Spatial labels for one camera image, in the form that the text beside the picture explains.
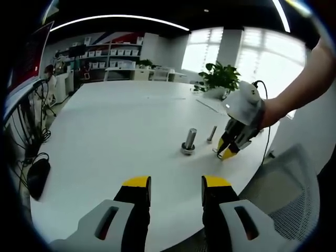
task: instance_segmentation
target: ceiling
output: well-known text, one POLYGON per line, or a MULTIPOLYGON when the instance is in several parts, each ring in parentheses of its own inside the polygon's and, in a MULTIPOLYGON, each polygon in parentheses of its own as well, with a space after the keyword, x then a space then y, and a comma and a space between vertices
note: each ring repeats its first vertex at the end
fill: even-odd
MULTIPOLYGON (((291 34, 312 48, 318 34, 310 21, 301 17, 292 7, 281 1, 291 34)), ((284 28, 272 0, 207 0, 206 3, 182 3, 182 1, 115 2, 94 0, 85 4, 83 0, 59 0, 58 12, 48 17, 54 20, 54 27, 83 17, 128 14, 152 17, 172 22, 190 30, 224 26, 226 29, 242 29, 253 26, 284 32, 284 28)), ((150 32, 167 38, 174 38, 187 31, 166 24, 132 18, 100 18, 78 22, 50 33, 49 43, 81 34, 95 32, 150 32)))

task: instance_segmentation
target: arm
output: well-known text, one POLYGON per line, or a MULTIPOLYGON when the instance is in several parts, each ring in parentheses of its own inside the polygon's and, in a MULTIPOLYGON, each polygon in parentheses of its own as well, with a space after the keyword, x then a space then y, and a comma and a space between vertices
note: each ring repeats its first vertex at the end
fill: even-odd
POLYGON ((266 112, 261 127, 269 127, 294 109, 319 98, 336 77, 336 58, 320 40, 299 76, 274 99, 266 100, 266 112))

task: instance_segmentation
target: chair backrest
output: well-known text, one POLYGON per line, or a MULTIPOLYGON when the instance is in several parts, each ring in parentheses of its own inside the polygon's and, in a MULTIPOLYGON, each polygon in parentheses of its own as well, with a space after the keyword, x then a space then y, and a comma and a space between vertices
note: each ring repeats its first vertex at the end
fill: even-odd
POLYGON ((152 80, 168 81, 168 75, 171 69, 166 67, 156 68, 152 80))
POLYGON ((287 239, 304 241, 319 219, 319 187, 310 164, 303 147, 294 145, 262 165, 239 196, 268 214, 287 239))

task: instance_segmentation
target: green plant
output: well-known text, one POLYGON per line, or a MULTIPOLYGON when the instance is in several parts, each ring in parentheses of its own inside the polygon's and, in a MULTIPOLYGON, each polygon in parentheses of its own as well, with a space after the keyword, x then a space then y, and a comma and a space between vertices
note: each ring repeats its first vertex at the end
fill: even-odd
POLYGON ((216 64, 206 64, 205 68, 208 72, 198 73, 204 82, 199 82, 200 86, 195 85, 194 91, 206 92, 216 87, 223 87, 226 88, 226 93, 229 94, 231 91, 238 89, 238 76, 240 76, 240 74, 237 72, 237 68, 231 65, 223 67, 218 61, 216 64))
POLYGON ((149 59, 143 59, 143 60, 138 60, 136 64, 139 66, 150 67, 153 65, 153 62, 150 61, 149 59))

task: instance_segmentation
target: human hand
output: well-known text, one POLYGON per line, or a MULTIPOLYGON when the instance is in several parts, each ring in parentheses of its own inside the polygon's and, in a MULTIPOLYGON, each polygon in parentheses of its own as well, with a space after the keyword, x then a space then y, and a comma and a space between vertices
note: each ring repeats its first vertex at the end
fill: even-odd
POLYGON ((286 115, 283 104, 277 98, 265 100, 266 110, 262 118, 260 129, 275 124, 286 115))

